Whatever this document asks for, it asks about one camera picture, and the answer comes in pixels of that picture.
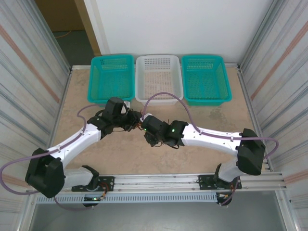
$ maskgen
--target white basket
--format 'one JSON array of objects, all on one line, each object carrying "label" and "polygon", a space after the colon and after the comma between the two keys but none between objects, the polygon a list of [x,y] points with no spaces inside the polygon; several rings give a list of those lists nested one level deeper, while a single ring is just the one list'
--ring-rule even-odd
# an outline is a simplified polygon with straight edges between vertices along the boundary
[{"label": "white basket", "polygon": [[[159,92],[169,92],[183,99],[183,83],[179,58],[175,55],[147,55],[136,61],[136,100],[143,105]],[[176,99],[158,95],[149,105],[173,105]]]}]

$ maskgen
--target beige floor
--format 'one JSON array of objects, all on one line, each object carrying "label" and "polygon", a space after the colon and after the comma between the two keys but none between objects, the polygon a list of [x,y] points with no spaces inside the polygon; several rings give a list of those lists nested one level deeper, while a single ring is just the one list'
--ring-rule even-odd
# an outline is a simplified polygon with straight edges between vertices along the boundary
[{"label": "beige floor", "polygon": [[[189,109],[198,126],[220,131],[242,131],[253,128],[246,107],[236,69],[227,68],[233,100],[219,107],[190,106]],[[64,103],[55,144],[65,140],[82,127],[77,111],[88,105],[87,92],[89,70],[77,70],[69,85]],[[141,110],[142,104],[133,100],[131,108]],[[95,115],[99,107],[92,107],[82,113],[86,119]],[[148,112],[164,121],[189,121],[180,103],[174,106],[152,106]],[[114,132],[98,143],[93,144],[77,156],[68,168],[89,165],[100,174],[168,174],[214,172],[217,165],[228,161],[231,156],[201,147],[180,147],[174,150],[166,145],[151,148],[144,132]]]}]

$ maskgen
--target teal basket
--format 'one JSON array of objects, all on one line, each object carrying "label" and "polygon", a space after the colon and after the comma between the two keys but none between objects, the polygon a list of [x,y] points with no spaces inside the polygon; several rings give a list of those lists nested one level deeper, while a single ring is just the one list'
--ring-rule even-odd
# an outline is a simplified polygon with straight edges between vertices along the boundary
[{"label": "teal basket", "polygon": [[129,54],[105,55],[91,61],[88,101],[106,103],[111,97],[135,97],[134,58]]},{"label": "teal basket", "polygon": [[188,105],[219,106],[232,99],[223,58],[217,55],[182,57],[184,98]]}]

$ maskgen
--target purple cable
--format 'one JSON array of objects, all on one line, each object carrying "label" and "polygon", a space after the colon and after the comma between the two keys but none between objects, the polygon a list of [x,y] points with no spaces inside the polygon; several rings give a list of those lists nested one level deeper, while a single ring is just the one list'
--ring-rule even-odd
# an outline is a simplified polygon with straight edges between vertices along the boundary
[{"label": "purple cable", "polygon": [[[207,132],[204,132],[204,131],[200,131],[199,128],[196,126],[196,124],[194,123],[193,121],[193,118],[192,118],[192,115],[188,109],[188,107],[184,104],[184,102],[182,100],[180,100],[177,96],[175,96],[174,94],[171,94],[171,93],[168,93],[168,92],[160,92],[160,93],[157,93],[153,96],[151,96],[149,98],[149,100],[146,102],[144,108],[143,108],[143,112],[142,112],[142,120],[143,120],[143,117],[145,115],[145,112],[146,112],[146,108],[149,104],[149,102],[157,95],[163,95],[163,94],[166,94],[166,95],[170,95],[172,96],[173,98],[177,99],[185,108],[186,112],[187,112],[187,115],[189,117],[189,120],[191,121],[191,124],[192,126],[194,127],[194,129],[196,129],[197,132],[199,132],[200,134],[203,134],[203,135],[206,135],[206,136],[210,136],[210,137],[214,137],[214,138],[220,138],[220,139],[226,139],[226,140],[230,140],[230,137],[229,136],[220,136],[220,135],[214,135],[214,134],[210,134],[210,133],[207,133]],[[235,141],[274,141],[276,143],[276,146],[273,148],[273,150],[271,150],[263,159],[266,159],[268,158],[269,156],[271,156],[279,147],[279,142],[278,140],[274,139],[274,138],[271,138],[271,137],[234,137],[233,140]]]},{"label": "purple cable", "polygon": [[[78,112],[77,112],[77,117],[79,118],[82,118],[83,120],[83,128],[82,128],[82,133],[80,133],[79,135],[77,135],[74,139],[72,139],[70,142],[67,142],[66,144],[64,144],[63,146],[60,147],[60,149],[63,149],[65,147],[67,147],[68,145],[72,144],[73,142],[75,142],[76,140],[79,139],[79,137],[84,133],[85,129],[86,129],[86,125],[87,125],[87,121],[85,119],[85,117],[83,117],[82,115],[79,115],[80,112],[82,112],[83,110],[89,108],[89,107],[93,107],[93,106],[98,106],[99,104],[91,104],[91,105],[88,105],[88,106],[85,106],[83,108],[81,108]],[[35,193],[38,193],[38,191],[33,191],[33,192],[18,192],[18,191],[15,191],[11,188],[9,188],[3,181],[3,171],[4,169],[9,166],[9,165],[12,165],[12,164],[15,164],[17,162],[21,162],[21,161],[25,161],[25,160],[31,160],[31,159],[36,159],[36,158],[41,158],[41,157],[44,157],[44,156],[47,156],[47,155],[50,155],[50,154],[53,154],[55,152],[58,152],[59,150],[56,149],[56,150],[53,150],[51,152],[47,152],[47,153],[43,153],[43,154],[39,154],[39,155],[33,155],[33,156],[27,156],[27,157],[23,157],[23,158],[20,158],[20,159],[17,159],[17,160],[13,160],[13,161],[10,161],[6,164],[4,164],[1,168],[0,168],[0,184],[3,186],[3,188],[5,188],[7,191],[9,191],[10,193],[14,193],[16,195],[31,195],[31,194],[35,194]]]},{"label": "purple cable", "polygon": [[62,204],[60,204],[56,197],[53,198],[53,200],[55,201],[55,203],[62,209],[65,209],[65,210],[68,210],[68,211],[85,211],[85,210],[88,210],[92,207],[84,207],[84,208],[73,208],[73,207],[66,207],[66,206],[63,206]]}]

